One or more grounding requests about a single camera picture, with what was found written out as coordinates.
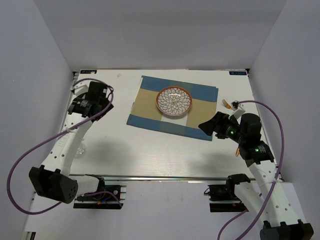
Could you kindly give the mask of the floral patterned ceramic plate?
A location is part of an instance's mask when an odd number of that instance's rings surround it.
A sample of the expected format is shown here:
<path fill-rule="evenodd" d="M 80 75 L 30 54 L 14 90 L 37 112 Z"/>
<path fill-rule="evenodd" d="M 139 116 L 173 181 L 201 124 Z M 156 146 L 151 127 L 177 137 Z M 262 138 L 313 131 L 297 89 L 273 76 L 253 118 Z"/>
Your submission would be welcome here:
<path fill-rule="evenodd" d="M 169 86 L 156 96 L 156 106 L 165 115 L 178 117 L 187 113 L 192 106 L 191 94 L 182 87 Z"/>

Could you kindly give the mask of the blue beige checked placemat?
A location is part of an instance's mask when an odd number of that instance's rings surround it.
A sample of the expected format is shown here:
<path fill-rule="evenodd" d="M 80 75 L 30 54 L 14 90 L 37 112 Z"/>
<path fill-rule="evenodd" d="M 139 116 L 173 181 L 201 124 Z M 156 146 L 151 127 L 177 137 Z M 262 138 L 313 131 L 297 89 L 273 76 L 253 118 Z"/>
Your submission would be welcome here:
<path fill-rule="evenodd" d="M 216 86 L 143 75 L 127 125 L 187 138 L 211 141 L 199 129 L 216 113 Z"/>

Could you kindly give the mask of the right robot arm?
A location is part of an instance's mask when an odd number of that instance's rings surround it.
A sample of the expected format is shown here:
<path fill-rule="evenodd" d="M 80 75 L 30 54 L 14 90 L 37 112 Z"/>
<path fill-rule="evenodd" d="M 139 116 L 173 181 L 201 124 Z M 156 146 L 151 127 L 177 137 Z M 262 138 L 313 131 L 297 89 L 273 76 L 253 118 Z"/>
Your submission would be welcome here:
<path fill-rule="evenodd" d="M 314 230 L 293 210 L 290 201 L 277 180 L 279 165 L 275 163 L 269 146 L 261 140 L 261 120 L 258 115 L 245 113 L 238 121 L 234 116 L 217 112 L 198 126 L 206 135 L 231 139 L 238 144 L 238 153 L 253 174 L 260 194 L 255 192 L 244 173 L 228 176 L 226 195 L 239 199 L 261 226 L 262 240 L 310 240 Z"/>

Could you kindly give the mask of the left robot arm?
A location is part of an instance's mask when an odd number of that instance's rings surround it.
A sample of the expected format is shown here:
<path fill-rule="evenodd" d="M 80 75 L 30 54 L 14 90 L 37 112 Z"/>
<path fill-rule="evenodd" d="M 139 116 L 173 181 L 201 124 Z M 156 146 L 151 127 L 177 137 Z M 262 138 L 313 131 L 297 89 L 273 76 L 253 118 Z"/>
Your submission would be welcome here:
<path fill-rule="evenodd" d="M 70 177 L 70 172 L 86 132 L 112 108 L 104 83 L 92 81 L 76 92 L 62 128 L 66 134 L 57 139 L 40 167 L 29 171 L 29 179 L 39 196 L 66 204 L 87 193 L 96 200 L 105 196 L 101 177 L 92 174 Z"/>

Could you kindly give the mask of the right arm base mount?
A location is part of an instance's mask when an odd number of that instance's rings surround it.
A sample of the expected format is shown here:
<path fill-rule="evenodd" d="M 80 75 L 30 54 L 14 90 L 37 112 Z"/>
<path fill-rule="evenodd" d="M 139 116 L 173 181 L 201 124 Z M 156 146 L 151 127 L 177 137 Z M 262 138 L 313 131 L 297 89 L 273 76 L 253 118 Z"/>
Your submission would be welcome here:
<path fill-rule="evenodd" d="M 211 184 L 203 193 L 209 197 L 211 213 L 241 213 L 247 208 L 239 198 L 231 196 L 224 184 Z"/>

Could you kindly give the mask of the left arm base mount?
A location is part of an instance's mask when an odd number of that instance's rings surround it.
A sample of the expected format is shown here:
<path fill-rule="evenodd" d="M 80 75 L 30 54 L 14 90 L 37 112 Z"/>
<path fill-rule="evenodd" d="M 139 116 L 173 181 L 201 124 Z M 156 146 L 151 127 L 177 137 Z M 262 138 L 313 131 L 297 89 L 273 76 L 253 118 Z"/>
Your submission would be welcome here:
<path fill-rule="evenodd" d="M 74 175 L 78 184 L 74 209 L 120 210 L 124 205 L 127 182 L 94 174 Z"/>

